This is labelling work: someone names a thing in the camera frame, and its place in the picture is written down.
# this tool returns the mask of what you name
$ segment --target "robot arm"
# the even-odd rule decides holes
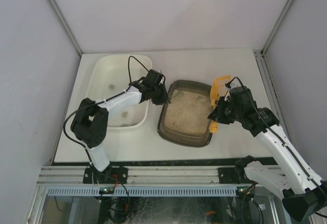
[[[102,143],[106,137],[108,119],[132,105],[149,99],[155,105],[163,105],[168,101],[165,77],[153,69],[145,78],[132,82],[126,90],[110,99],[82,100],[72,122],[71,131],[81,141],[90,161],[98,171],[103,171],[110,164]]]
[[[302,221],[327,205],[327,181],[324,182],[301,157],[276,116],[268,108],[258,109],[251,91],[240,83],[241,87],[229,90],[228,100],[219,98],[208,118],[226,125],[240,122],[267,148],[283,174],[275,173],[248,156],[236,163],[236,179],[260,183],[282,200],[290,216]]]

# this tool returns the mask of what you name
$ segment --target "yellow scoop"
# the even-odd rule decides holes
[[[226,89],[225,84],[228,83],[230,80],[230,75],[221,76],[214,80],[210,91],[211,106],[213,106],[214,109],[217,106],[216,101],[218,101],[219,97],[227,95],[228,91]],[[211,122],[209,130],[211,133],[216,133],[218,131],[218,123]]]

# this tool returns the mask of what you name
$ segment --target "wire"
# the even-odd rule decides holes
[[[128,57],[128,77],[129,77],[129,83],[132,83],[132,77],[131,77],[131,70],[130,70],[130,60],[131,58],[134,58],[146,71],[149,72],[149,70],[143,65],[142,62],[140,62],[135,56],[129,56]]]
[[[108,209],[107,211],[113,210],[114,212],[118,212],[118,213],[121,213],[121,214],[126,214],[126,211],[118,210],[118,209],[114,209],[114,208],[112,207],[114,204],[117,204],[117,202],[118,202],[117,199],[110,201],[110,204],[109,204],[110,207],[109,207],[109,209]]]
[[[121,223],[121,220],[117,220],[117,219],[115,219],[115,217],[113,217],[113,216],[111,215],[111,212],[110,212],[111,206],[117,203],[117,200],[111,200],[111,199],[112,199],[112,198],[109,198],[109,200],[110,200],[110,203],[109,203],[110,208],[107,210],[107,212],[108,212],[108,218],[109,218],[111,221],[113,221],[113,223]]]
[[[59,204],[58,204],[58,200],[57,200],[57,197],[56,196],[53,196],[53,198],[55,199],[55,203],[56,203],[56,207],[57,207],[57,210],[61,211],[61,212],[68,212],[70,209],[68,208],[67,210],[62,210],[59,208]]]
[[[245,192],[245,194],[244,194],[244,197],[243,197],[243,199],[242,199],[242,203],[241,203],[241,218],[242,218],[242,221],[243,221],[244,224],[246,224],[246,223],[245,223],[245,220],[244,220],[244,217],[243,217],[243,204],[244,204],[244,200],[245,200],[246,195],[251,191],[251,189],[252,189],[256,184],[257,184],[257,183],[254,182],[251,186],[249,186],[249,188],[246,190],[246,192]]]
[[[257,207],[257,209],[259,210],[259,213],[260,213],[260,215],[261,215],[261,224],[264,224],[264,214],[263,214],[263,212],[262,212],[262,210],[261,210],[261,208],[260,208],[260,206],[258,205],[258,203],[256,202],[256,201],[254,201],[254,200],[252,200],[252,202],[254,203],[254,205]]]
[[[323,215],[323,214],[320,214],[320,213],[318,213],[318,212],[316,212],[315,214],[316,214],[316,215],[319,215],[319,216],[321,216],[321,217],[323,217],[323,218],[327,218],[327,215]]]
[[[127,209],[127,211],[124,211],[124,213],[126,213],[126,214],[129,213],[130,196],[129,196],[129,193],[128,193],[128,190],[127,190],[126,186],[123,183],[121,183],[119,180],[115,179],[114,177],[110,177],[110,176],[108,176],[108,175],[106,175],[106,174],[104,174],[104,173],[102,173],[100,171],[95,171],[94,173],[95,174],[99,173],[99,174],[101,174],[101,175],[103,175],[105,177],[108,177],[109,179],[114,180],[115,182],[118,182],[125,189],[125,192],[126,192],[126,195],[127,195],[127,201],[128,201],[128,209]]]
[[[127,63],[127,66],[128,66],[128,76],[129,76],[129,83],[132,83],[132,78],[131,78],[131,71],[130,71],[130,59],[131,58],[134,58],[146,71],[148,71],[149,72],[149,70],[135,57],[135,56],[129,56],[128,57],[128,63]],[[90,162],[92,162],[92,160],[91,160],[91,156],[90,156],[90,154],[88,153],[88,151],[87,151],[87,146],[85,145],[85,144],[83,144],[82,142],[80,142],[80,141],[78,141],[78,140],[75,140],[74,138],[72,138],[71,136],[69,136],[69,134],[67,133],[67,130],[66,130],[66,125],[67,125],[67,122],[68,122],[68,120],[71,118],[71,117],[73,117],[76,113],[78,113],[78,112],[80,112],[80,111],[82,111],[83,109],[87,109],[87,108],[89,108],[89,107],[92,107],[92,106],[95,106],[95,105],[99,105],[99,104],[103,104],[103,103],[105,103],[105,102],[107,102],[107,101],[109,101],[109,100],[111,100],[111,99],[114,99],[114,98],[116,98],[116,97],[118,97],[118,96],[120,96],[120,95],[122,95],[122,94],[124,94],[124,93],[126,93],[129,89],[131,88],[131,86],[129,86],[125,91],[123,91],[123,92],[121,92],[121,93],[119,93],[119,94],[117,94],[117,95],[114,95],[114,96],[112,96],[112,97],[110,97],[110,98],[108,98],[108,99],[106,99],[106,100],[104,100],[104,101],[101,101],[101,102],[98,102],[98,103],[93,103],[93,104],[90,104],[90,105],[87,105],[87,106],[85,106],[85,107],[83,107],[83,108],[80,108],[80,109],[77,109],[77,110],[75,110],[73,113],[71,113],[67,118],[66,118],[66,120],[64,121],[64,123],[63,123],[63,126],[62,126],[62,129],[63,129],[63,133],[64,133],[64,135],[69,139],[69,140],[71,140],[71,141],[73,141],[73,142],[75,142],[75,143],[77,143],[77,144],[79,144],[79,145],[81,145],[84,149],[85,149],[85,151],[86,151],[86,154],[87,154],[87,157],[88,157],[88,159],[89,159],[89,161]]]
[[[227,84],[226,84],[226,87],[230,87],[230,84],[231,82],[233,82],[233,80],[238,80],[240,82],[240,85],[242,87],[242,89],[244,90],[247,98],[249,99],[251,105],[253,106],[255,112],[258,114],[259,118],[262,120],[262,122],[264,123],[264,125],[267,127],[267,129],[273,134],[275,135],[281,142],[282,144],[284,145],[284,147],[290,152],[290,154],[293,156],[293,158],[295,159],[295,161],[298,163],[298,165],[300,166],[300,168],[303,170],[303,172],[307,175],[308,179],[310,179],[310,181],[313,182],[313,184],[316,185],[316,187],[318,187],[318,189],[322,192],[322,194],[325,196],[325,198],[327,199],[327,195],[326,193],[322,190],[322,188],[316,183],[316,181],[314,179],[311,179],[310,178],[310,174],[307,172],[307,170],[305,169],[305,167],[302,165],[302,163],[300,162],[300,160],[297,158],[297,156],[294,154],[294,152],[286,145],[286,143],[284,142],[284,140],[282,139],[281,136],[279,136],[279,134],[277,134],[273,129],[271,129],[267,123],[265,122],[265,120],[262,118],[261,114],[259,113],[259,111],[257,110],[256,106],[254,105],[252,99],[250,98],[250,95],[248,94],[247,90],[245,89],[242,81],[240,80],[239,77],[234,77],[231,81],[229,81]]]
[[[113,175],[112,177],[114,177],[116,179],[116,182],[114,184],[114,189],[116,189],[117,185],[118,185],[118,176],[117,175]]]

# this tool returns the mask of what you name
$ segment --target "white plastic tub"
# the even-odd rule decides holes
[[[109,98],[128,87],[129,54],[109,55],[97,61],[87,89],[86,97],[92,100]],[[148,57],[135,56],[147,69],[152,68]],[[133,58],[130,60],[132,81],[147,75],[147,71]],[[108,128],[130,129],[140,126],[147,117],[149,101],[131,106],[116,114],[108,121]]]

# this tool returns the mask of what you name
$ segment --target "metal frame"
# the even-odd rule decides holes
[[[219,167],[221,166],[128,166],[126,187],[130,196],[178,197],[235,196],[238,187],[249,185],[220,184]],[[280,168],[276,165],[270,168],[280,172]],[[46,196],[100,196],[101,189],[113,187],[113,184],[82,184],[85,169],[86,166],[44,166],[37,181],[33,204],[26,223],[39,223]],[[261,196],[269,194],[260,185],[257,191]],[[126,194],[124,188],[117,187],[114,194],[103,196],[126,196]],[[270,205],[268,212],[270,218],[277,217],[274,206]]]
[[[55,0],[46,0],[53,10],[67,37],[73,44],[77,54],[81,57],[82,50],[75,39],[68,23],[66,22],[58,4]],[[287,122],[283,116],[282,106],[279,102],[279,96],[274,86],[269,65],[265,60],[265,54],[269,49],[276,33],[282,25],[286,15],[295,0],[287,0],[281,14],[279,15],[263,49],[253,51],[258,68],[268,95],[273,112],[278,116],[288,137],[292,139]],[[42,218],[42,209],[47,195],[70,195],[70,196],[99,196],[101,187],[110,185],[86,185],[82,184],[84,170],[86,166],[45,166],[42,168],[37,186],[30,205],[30,212],[25,223],[39,223]],[[206,195],[206,194],[235,194],[235,189],[241,185],[222,185],[219,183],[219,166],[127,166],[129,176],[127,188],[133,195]],[[124,189],[117,187],[114,195],[124,195]],[[273,197],[269,197],[271,206],[270,214],[275,223],[278,220],[277,210]],[[319,216],[310,218],[312,223],[325,223]]]
[[[272,40],[274,39],[277,31],[279,30],[279,28],[281,27],[287,13],[289,12],[289,10],[291,9],[292,5],[294,4],[295,0],[287,0],[286,4],[284,5],[284,8],[282,9],[282,12],[280,13],[272,31],[269,34],[269,37],[262,49],[262,54],[265,55],[267,53],[267,50],[272,42]]]
[[[74,37],[67,21],[65,20],[63,14],[60,11],[60,8],[58,7],[58,4],[56,3],[55,0],[46,0],[50,6],[50,8],[52,9],[54,15],[56,16],[56,18],[59,21],[59,24],[62,26],[64,32],[66,33],[68,39],[71,41],[71,43],[73,44],[77,54],[82,57],[82,50],[76,40],[76,38]]]
[[[289,126],[284,117],[282,105],[280,103],[280,98],[278,92],[274,85],[274,80],[271,75],[269,65],[262,55],[262,51],[253,51],[258,69],[261,75],[261,79],[264,83],[264,87],[268,96],[268,101],[270,103],[273,113],[279,118],[282,127],[284,128],[285,133],[287,134],[290,141],[292,141],[292,135],[289,130]]]

